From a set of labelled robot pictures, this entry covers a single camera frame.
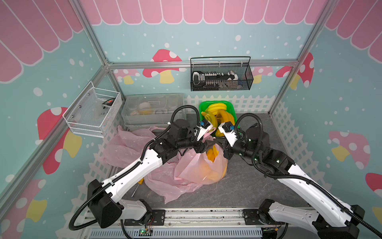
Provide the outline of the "yellow banana bunch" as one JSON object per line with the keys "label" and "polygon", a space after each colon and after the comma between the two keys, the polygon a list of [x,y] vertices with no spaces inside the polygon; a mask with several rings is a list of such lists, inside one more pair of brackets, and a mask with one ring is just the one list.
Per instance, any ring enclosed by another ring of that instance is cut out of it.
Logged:
{"label": "yellow banana bunch", "polygon": [[214,162],[215,159],[217,158],[217,156],[219,155],[219,151],[216,148],[216,146],[214,145],[211,149],[209,149],[206,152],[206,155],[207,155],[208,160],[210,160],[211,162]]}

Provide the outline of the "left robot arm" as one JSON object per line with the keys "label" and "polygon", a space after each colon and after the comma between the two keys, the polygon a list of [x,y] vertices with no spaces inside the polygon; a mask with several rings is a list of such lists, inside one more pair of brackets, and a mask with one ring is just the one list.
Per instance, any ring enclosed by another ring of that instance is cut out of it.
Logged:
{"label": "left robot arm", "polygon": [[[176,119],[176,114],[186,108],[196,112],[197,124],[192,127],[185,119]],[[117,174],[102,182],[88,185],[88,198],[74,213],[69,229],[72,231],[98,224],[102,229],[120,221],[133,220],[147,225],[152,220],[152,209],[144,200],[129,201],[123,196],[153,170],[175,157],[181,149],[205,152],[212,145],[203,138],[213,129],[207,119],[200,119],[194,106],[181,106],[174,110],[168,127],[143,147],[141,156]]]}

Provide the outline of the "pink plastic bag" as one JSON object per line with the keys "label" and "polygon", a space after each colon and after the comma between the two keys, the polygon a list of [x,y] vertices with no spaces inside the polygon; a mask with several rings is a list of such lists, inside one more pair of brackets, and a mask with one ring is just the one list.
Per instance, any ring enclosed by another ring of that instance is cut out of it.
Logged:
{"label": "pink plastic bag", "polygon": [[185,193],[192,193],[203,185],[220,181],[227,173],[228,159],[223,149],[215,144],[219,155],[214,162],[208,160],[206,152],[196,153],[193,149],[180,153],[169,162],[144,177],[145,184],[156,194],[164,197],[167,204]]}

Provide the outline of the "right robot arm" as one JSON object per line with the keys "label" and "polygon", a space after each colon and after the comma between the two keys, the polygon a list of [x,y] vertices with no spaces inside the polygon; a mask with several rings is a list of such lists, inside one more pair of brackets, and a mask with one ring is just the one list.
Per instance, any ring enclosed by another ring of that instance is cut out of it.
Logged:
{"label": "right robot arm", "polygon": [[255,213],[260,223],[292,224],[317,234],[321,239],[356,239],[360,232],[358,225],[361,224],[377,237],[382,236],[364,221],[362,207],[340,201],[311,179],[287,154],[272,149],[269,136],[256,114],[245,113],[236,123],[223,122],[218,129],[225,137],[225,158],[238,155],[251,160],[250,165],[265,177],[284,184],[311,206],[310,210],[303,210],[266,199]]}

